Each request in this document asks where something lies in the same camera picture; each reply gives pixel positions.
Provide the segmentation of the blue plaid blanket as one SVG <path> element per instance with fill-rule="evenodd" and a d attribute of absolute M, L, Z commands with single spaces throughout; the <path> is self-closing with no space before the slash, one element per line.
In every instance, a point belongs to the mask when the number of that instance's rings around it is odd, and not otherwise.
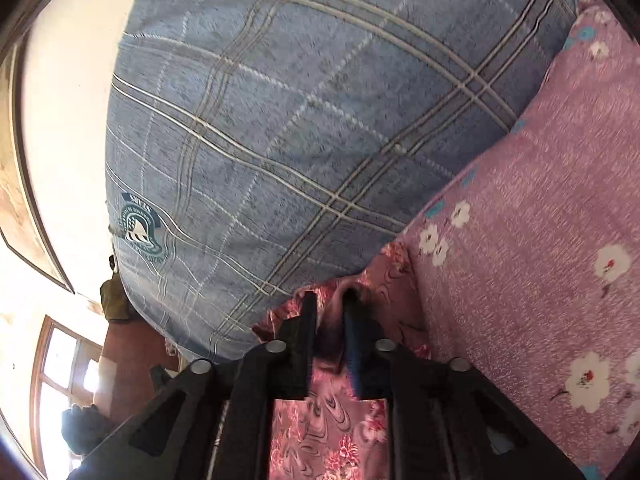
<path fill-rule="evenodd" d="M 134 0 L 106 125 L 115 258 L 189 359 L 362 270 L 511 132 L 578 0 Z"/>

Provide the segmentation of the wooden framed window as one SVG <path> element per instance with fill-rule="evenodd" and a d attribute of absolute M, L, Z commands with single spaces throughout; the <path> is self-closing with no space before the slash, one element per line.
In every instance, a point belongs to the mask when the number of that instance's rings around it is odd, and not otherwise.
<path fill-rule="evenodd" d="M 98 388 L 102 347 L 56 322 L 43 319 L 29 391 L 29 430 L 39 471 L 65 479 L 81 462 L 62 436 L 62 414 L 74 404 L 89 405 Z"/>

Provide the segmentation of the pink floral bed sheet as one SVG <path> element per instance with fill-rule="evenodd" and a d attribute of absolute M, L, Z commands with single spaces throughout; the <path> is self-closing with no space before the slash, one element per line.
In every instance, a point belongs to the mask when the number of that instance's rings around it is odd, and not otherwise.
<path fill-rule="evenodd" d="M 432 357 L 469 360 L 587 478 L 610 474 L 639 432 L 639 46 L 602 0 L 404 240 Z"/>

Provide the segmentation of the maroon floral small garment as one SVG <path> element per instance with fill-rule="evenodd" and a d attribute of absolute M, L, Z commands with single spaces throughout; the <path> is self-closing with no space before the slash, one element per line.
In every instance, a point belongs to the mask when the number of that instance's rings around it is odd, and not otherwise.
<path fill-rule="evenodd" d="M 262 342 L 302 310 L 308 292 L 317 297 L 318 322 L 309 394 L 274 404 L 269 475 L 273 479 L 385 479 L 388 476 L 386 406 L 356 398 L 346 370 L 342 296 L 355 289 L 384 337 L 420 358 L 431 354 L 418 285 L 408 250 L 383 247 L 360 273 L 299 289 L 253 327 Z"/>

